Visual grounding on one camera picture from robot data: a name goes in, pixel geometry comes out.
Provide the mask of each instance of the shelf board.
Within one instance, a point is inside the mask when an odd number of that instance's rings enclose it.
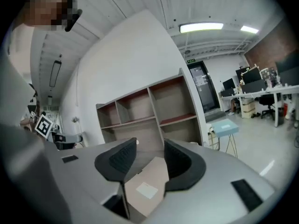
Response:
[[[150,120],[150,119],[155,119],[155,116],[153,115],[153,116],[148,116],[148,117],[145,117],[145,118],[134,119],[134,120],[130,120],[130,121],[124,123],[124,124],[116,124],[116,125],[112,125],[112,126],[103,127],[101,129],[115,128],[115,127],[120,127],[120,126],[131,125],[131,124],[139,123],[139,122]]]
[[[190,113],[190,114],[184,114],[184,115],[181,115],[181,116],[177,116],[177,117],[174,117],[174,118],[171,118],[171,119],[164,119],[164,120],[161,121],[160,127],[166,126],[166,125],[176,124],[176,123],[183,122],[183,121],[186,121],[186,120],[189,120],[189,119],[194,119],[194,118],[196,118],[196,115]]]

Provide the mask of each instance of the green exit sign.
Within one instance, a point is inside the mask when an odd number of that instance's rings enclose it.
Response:
[[[187,63],[190,64],[192,62],[195,62],[195,59],[187,60]]]

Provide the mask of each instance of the blue table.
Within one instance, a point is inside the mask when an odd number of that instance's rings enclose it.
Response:
[[[239,126],[236,125],[233,121],[231,121],[229,119],[224,119],[224,120],[212,123],[211,125],[212,125],[212,128],[213,128],[213,131],[214,131],[215,135],[218,137],[218,140],[219,140],[218,141],[218,145],[219,145],[218,150],[220,149],[220,137],[228,136],[229,137],[228,146],[229,146],[229,143],[231,142],[232,147],[233,147],[233,151],[234,151],[234,154],[235,154],[235,157],[238,158],[238,153],[237,153],[237,147],[236,147],[236,144],[235,144],[234,133],[239,132]],[[235,149],[234,149],[233,142],[231,140],[231,136],[233,137],[233,140],[234,140]]]

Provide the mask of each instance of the glass door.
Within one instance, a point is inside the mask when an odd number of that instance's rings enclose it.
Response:
[[[204,113],[220,108],[213,82],[203,62],[188,65],[195,82]]]

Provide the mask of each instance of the white corrugated ceiling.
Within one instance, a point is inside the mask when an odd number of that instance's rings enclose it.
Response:
[[[258,39],[258,35],[241,32],[243,25],[261,30],[277,10],[273,0],[78,0],[83,14],[71,32],[48,32],[39,62],[39,92],[42,103],[47,96],[59,104],[64,88],[82,56],[99,39],[124,19],[144,9],[150,10],[172,36],[184,58],[203,59],[217,55],[240,54]],[[180,24],[196,21],[224,23],[223,30],[180,34]],[[62,66],[56,86],[49,86],[55,60]]]

